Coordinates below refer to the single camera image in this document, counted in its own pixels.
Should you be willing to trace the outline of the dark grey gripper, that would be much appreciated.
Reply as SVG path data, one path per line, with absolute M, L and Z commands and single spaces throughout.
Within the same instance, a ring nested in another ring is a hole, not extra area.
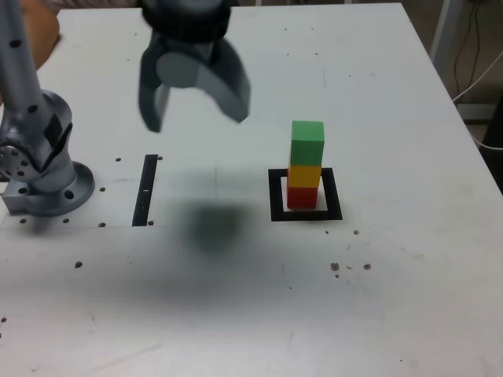
M 187 42 L 153 32 L 141 56 L 138 106 L 154 133 L 162 130 L 168 88 L 204 91 L 236 123 L 249 115 L 251 84 L 237 52 L 223 37 Z

